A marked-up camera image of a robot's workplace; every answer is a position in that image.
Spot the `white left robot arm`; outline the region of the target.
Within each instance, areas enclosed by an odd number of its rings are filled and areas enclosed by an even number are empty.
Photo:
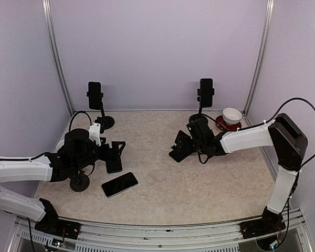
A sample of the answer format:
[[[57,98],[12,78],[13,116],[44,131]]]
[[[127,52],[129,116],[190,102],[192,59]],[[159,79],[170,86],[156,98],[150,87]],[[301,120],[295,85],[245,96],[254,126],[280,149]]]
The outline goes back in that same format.
[[[62,182],[70,180],[75,192],[82,192],[90,185],[84,168],[100,160],[107,167],[121,167],[124,141],[105,142],[98,132],[74,129],[65,134],[63,146],[56,152],[46,152],[36,157],[0,157],[0,184],[18,181]],[[67,233],[80,225],[59,218],[50,201],[33,199],[6,190],[0,186],[0,210],[24,216],[35,221],[35,228],[48,234]]]

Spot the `black round-base pole stand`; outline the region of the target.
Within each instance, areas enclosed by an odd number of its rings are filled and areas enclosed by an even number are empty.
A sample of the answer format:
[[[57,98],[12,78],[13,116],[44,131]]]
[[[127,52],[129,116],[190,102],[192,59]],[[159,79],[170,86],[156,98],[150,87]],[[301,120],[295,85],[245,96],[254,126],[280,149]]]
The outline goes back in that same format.
[[[197,114],[193,114],[189,117],[189,122],[192,122],[196,119],[200,119],[200,118],[205,118],[204,115],[202,115],[202,104],[201,104],[201,89],[198,88],[197,89],[197,101],[199,102],[199,109],[198,109],[198,113]]]

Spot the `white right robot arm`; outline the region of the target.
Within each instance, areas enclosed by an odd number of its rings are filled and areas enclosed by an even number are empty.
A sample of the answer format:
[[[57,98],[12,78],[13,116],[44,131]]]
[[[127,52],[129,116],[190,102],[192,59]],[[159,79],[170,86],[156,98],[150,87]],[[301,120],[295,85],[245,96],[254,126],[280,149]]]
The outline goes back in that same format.
[[[206,116],[190,117],[187,129],[192,138],[192,151],[208,159],[254,148],[273,148],[278,160],[274,189],[260,220],[244,223],[248,232],[269,233],[284,226],[282,211],[295,192],[302,161],[308,145],[307,137],[285,113],[270,121],[236,131],[214,134]]]

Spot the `black folding phone stand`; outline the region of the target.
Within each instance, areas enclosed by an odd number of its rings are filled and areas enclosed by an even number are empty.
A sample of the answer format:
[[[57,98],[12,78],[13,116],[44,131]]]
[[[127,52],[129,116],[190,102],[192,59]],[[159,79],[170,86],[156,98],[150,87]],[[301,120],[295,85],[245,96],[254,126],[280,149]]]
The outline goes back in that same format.
[[[185,137],[187,134],[181,130],[179,130],[176,139],[175,139],[175,145],[171,147],[172,151],[169,153],[169,156],[176,161],[177,163],[180,163],[185,158],[190,156],[191,154],[185,152]]]

